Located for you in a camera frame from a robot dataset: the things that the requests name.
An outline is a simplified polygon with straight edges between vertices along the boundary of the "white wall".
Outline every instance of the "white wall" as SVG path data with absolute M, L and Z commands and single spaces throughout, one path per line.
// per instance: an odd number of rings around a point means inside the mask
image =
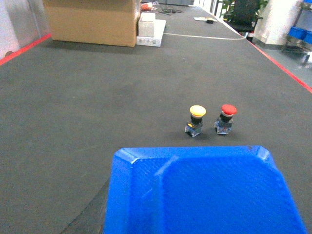
M 48 33 L 41 0 L 0 0 L 0 59 Z
M 262 13 L 254 37 L 265 44 L 283 45 L 283 34 L 289 32 L 298 15 L 298 0 L 270 0 Z
M 16 51 L 20 48 L 18 39 L 15 35 L 13 25 L 6 11 L 4 1 L 0 0 L 0 59 L 8 51 Z

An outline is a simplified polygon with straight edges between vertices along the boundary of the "blue plastic tray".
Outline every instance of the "blue plastic tray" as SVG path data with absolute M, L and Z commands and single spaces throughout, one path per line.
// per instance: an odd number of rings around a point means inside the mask
M 261 146 L 125 148 L 113 158 L 104 234 L 305 234 Z
M 298 38 L 298 39 L 300 39 L 300 40 L 303 40 L 303 39 L 305 38 L 307 32 L 308 32 L 308 31 L 303 30 L 303 29 L 301 29 L 301 28 L 291 27 L 291 29 L 290 29 L 288 35 L 289 35 L 289 36 L 292 36 L 292 37 L 294 37 L 294 38 Z
M 312 32 L 308 32 L 303 41 L 306 43 L 312 44 Z

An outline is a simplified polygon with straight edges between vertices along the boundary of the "yellow push button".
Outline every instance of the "yellow push button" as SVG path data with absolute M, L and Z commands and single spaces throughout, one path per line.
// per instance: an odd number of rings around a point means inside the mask
M 190 112 L 195 118 L 201 118 L 206 114 L 206 109 L 202 106 L 195 105 L 190 107 Z

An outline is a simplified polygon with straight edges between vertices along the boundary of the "white box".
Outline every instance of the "white box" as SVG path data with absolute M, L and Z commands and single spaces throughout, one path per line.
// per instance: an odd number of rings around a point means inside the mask
M 137 45 L 147 45 L 160 47 L 162 36 L 165 31 L 166 21 L 162 19 L 155 20 L 155 36 L 154 37 L 136 37 Z
M 155 36 L 155 13 L 141 14 L 140 20 L 138 21 L 138 35 L 140 37 L 154 37 Z

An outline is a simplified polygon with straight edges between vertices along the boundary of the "paper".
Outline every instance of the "paper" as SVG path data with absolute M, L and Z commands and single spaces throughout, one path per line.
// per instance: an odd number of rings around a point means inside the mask
M 207 20 L 213 20 L 214 22 L 218 22 L 216 19 L 212 17 L 194 17 L 195 20 L 197 21 L 207 21 Z

